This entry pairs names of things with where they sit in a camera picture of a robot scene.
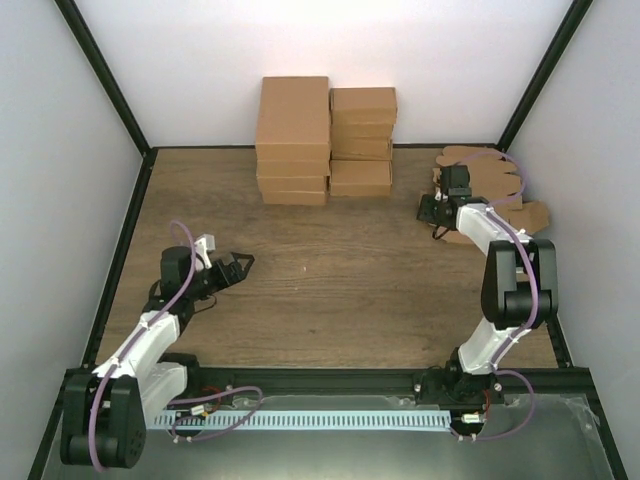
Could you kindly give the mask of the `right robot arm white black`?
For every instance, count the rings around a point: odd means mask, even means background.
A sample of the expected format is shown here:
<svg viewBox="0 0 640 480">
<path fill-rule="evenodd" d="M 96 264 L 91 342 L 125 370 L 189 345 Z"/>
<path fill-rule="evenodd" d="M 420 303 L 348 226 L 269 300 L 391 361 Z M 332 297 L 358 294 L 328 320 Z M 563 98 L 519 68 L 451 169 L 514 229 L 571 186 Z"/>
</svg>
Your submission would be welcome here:
<svg viewBox="0 0 640 480">
<path fill-rule="evenodd" d="M 489 388 L 506 353 L 558 311 L 556 250 L 503 219 L 489 200 L 472 194 L 467 166 L 445 166 L 436 193 L 421 197 L 417 218 L 434 226 L 432 238 L 458 232 L 485 255 L 478 326 L 436 375 L 455 403 L 471 403 Z"/>
</svg>

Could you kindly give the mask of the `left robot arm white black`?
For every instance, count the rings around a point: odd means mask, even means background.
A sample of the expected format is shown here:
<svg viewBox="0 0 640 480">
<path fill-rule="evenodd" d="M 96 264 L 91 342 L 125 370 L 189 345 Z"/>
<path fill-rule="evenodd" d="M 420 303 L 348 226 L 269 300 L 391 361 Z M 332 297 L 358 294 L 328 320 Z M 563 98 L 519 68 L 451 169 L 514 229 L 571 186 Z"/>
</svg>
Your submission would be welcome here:
<svg viewBox="0 0 640 480">
<path fill-rule="evenodd" d="M 139 321 L 120 347 L 88 373 L 71 376 L 63 391 L 60 459 L 97 471 L 138 462 L 148 422 L 175 398 L 196 402 L 203 377 L 166 350 L 184 333 L 196 304 L 246 279 L 254 256 L 237 252 L 212 260 L 211 238 L 162 252 L 160 278 L 149 290 Z"/>
</svg>

